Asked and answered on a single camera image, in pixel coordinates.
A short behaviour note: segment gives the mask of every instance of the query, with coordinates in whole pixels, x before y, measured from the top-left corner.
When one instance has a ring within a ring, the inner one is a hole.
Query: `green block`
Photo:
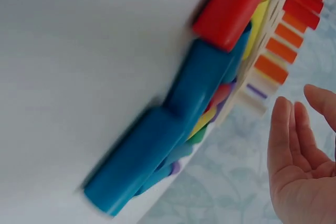
[[[187,143],[194,145],[194,144],[199,144],[204,137],[206,128],[208,125],[204,126],[203,128],[201,128],[195,135],[193,135],[188,141]]]

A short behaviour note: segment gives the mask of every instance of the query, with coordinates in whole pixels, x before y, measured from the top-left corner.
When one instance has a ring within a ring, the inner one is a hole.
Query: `orange block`
[[[292,15],[287,12],[282,17],[282,20],[288,23],[290,26],[294,27],[296,30],[302,32],[303,34],[306,32],[307,27],[304,23],[300,22],[298,19],[294,18]]]
[[[285,39],[296,48],[300,48],[303,43],[303,38],[301,36],[297,35],[281,23],[277,26],[275,34]]]
[[[286,70],[267,59],[264,55],[259,56],[254,67],[281,85],[284,84],[288,77],[288,72]]]
[[[298,55],[297,52],[295,52],[294,50],[290,49],[289,47],[287,47],[283,43],[280,43],[279,41],[277,41],[273,38],[269,39],[269,41],[266,45],[266,49],[268,49],[272,53],[280,56],[282,59],[284,59],[285,61],[287,61],[290,64],[293,64],[293,62],[296,59],[296,56]]]

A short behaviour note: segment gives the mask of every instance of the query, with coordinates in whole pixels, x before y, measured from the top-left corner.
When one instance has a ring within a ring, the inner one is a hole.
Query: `yellow block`
[[[201,128],[203,128],[214,116],[216,115],[217,112],[217,107],[213,107],[212,109],[208,110],[206,113],[204,113],[199,119],[198,122],[196,123],[193,131],[191,132],[190,136],[188,137],[191,138],[193,135],[195,135]]]
[[[247,57],[250,55],[253,45],[256,42],[257,36],[263,24],[264,16],[267,11],[267,7],[269,4],[269,0],[262,0],[258,5],[257,9],[254,11],[252,16],[252,30],[250,33],[250,37],[248,39],[246,49],[243,55],[243,59],[246,60]]]

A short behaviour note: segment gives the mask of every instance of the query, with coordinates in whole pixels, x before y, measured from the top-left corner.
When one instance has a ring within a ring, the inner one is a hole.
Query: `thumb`
[[[336,94],[310,84],[304,88],[304,94],[310,106],[322,114],[330,127],[336,132]]]

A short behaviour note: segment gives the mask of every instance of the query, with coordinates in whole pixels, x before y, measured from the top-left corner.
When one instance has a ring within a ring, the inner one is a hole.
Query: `finger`
[[[322,114],[330,127],[336,131],[336,94],[310,84],[304,88],[304,94],[309,104]]]
[[[301,155],[299,139],[296,133],[295,111],[292,103],[290,103],[289,116],[289,148],[292,156]]]
[[[286,98],[279,97],[273,108],[268,140],[267,165],[270,176],[293,164],[289,149],[289,117],[290,103]]]
[[[293,159],[293,164],[301,168],[305,173],[311,171],[311,166],[307,159],[302,155],[299,137],[296,130],[295,107],[290,103],[289,117],[289,148]]]
[[[313,131],[310,127],[309,115],[306,107],[301,102],[295,103],[296,130],[299,138],[302,155],[309,162],[312,169],[331,160],[317,148]]]

